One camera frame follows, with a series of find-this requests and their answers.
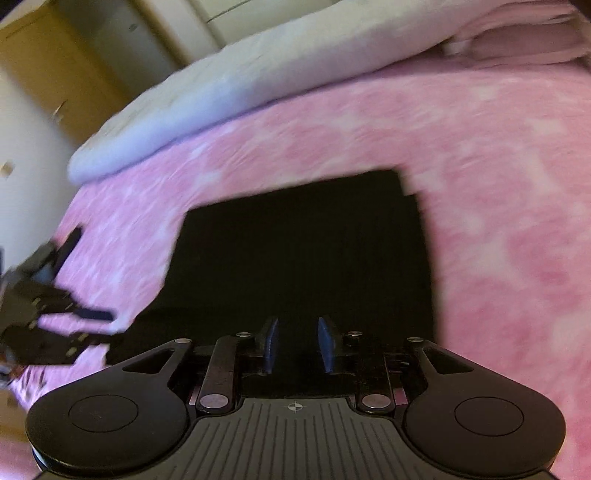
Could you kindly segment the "black garment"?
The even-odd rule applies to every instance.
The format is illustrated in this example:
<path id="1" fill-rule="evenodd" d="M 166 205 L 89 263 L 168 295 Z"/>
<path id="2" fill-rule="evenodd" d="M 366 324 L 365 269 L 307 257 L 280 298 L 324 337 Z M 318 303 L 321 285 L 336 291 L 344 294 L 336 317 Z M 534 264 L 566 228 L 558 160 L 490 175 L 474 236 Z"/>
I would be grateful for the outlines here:
<path id="1" fill-rule="evenodd" d="M 417 198 L 394 170 L 322 180 L 188 211 L 164 283 L 110 347 L 116 364 L 185 337 L 280 328 L 280 350 L 315 347 L 318 319 L 376 345 L 436 336 Z"/>

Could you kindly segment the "wooden door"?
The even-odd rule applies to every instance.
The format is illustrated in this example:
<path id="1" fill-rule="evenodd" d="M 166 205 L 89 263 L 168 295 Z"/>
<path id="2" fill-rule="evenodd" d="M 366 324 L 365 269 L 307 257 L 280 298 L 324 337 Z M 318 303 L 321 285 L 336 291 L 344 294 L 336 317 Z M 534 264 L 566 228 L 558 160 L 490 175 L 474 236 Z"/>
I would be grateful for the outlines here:
<path id="1" fill-rule="evenodd" d="M 131 101 L 125 86 L 51 1 L 1 29 L 1 64 L 77 145 Z"/>

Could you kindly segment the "pink floral bed sheet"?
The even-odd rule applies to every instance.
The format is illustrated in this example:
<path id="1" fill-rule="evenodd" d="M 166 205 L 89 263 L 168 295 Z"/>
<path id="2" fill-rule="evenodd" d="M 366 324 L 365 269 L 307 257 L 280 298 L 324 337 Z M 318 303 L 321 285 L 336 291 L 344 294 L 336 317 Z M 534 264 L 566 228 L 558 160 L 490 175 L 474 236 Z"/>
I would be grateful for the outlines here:
<path id="1" fill-rule="evenodd" d="M 436 336 L 383 348 L 389 413 L 353 408 L 318 347 L 279 350 L 235 410 L 195 400 L 211 345 L 116 364 L 160 291 L 186 213 L 394 170 L 417 198 Z M 283 100 L 83 186 L 58 288 L 109 334 L 17 385 L 45 479 L 586 479 L 590 475 L 590 77 L 574 65 L 459 69 L 435 58 Z"/>

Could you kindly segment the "white wardrobe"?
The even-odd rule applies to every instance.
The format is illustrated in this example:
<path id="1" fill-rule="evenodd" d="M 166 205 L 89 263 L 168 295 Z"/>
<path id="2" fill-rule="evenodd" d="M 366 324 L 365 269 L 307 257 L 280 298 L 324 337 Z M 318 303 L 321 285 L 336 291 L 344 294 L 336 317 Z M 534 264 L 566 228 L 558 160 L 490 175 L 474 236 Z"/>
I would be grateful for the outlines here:
<path id="1" fill-rule="evenodd" d="M 166 48 L 182 65 L 245 37 L 332 6 L 329 0 L 136 1 Z"/>

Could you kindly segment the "white striped quilt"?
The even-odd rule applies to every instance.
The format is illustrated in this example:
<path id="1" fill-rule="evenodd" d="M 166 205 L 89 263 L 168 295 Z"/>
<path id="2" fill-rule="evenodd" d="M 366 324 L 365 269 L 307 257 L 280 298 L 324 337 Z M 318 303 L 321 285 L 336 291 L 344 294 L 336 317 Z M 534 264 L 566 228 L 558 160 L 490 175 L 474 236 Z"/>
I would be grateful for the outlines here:
<path id="1" fill-rule="evenodd" d="M 590 56 L 576 1 L 342 1 L 179 70 L 108 119 L 73 154 L 69 180 L 105 178 L 192 133 L 284 97 L 442 46 L 479 68 Z"/>

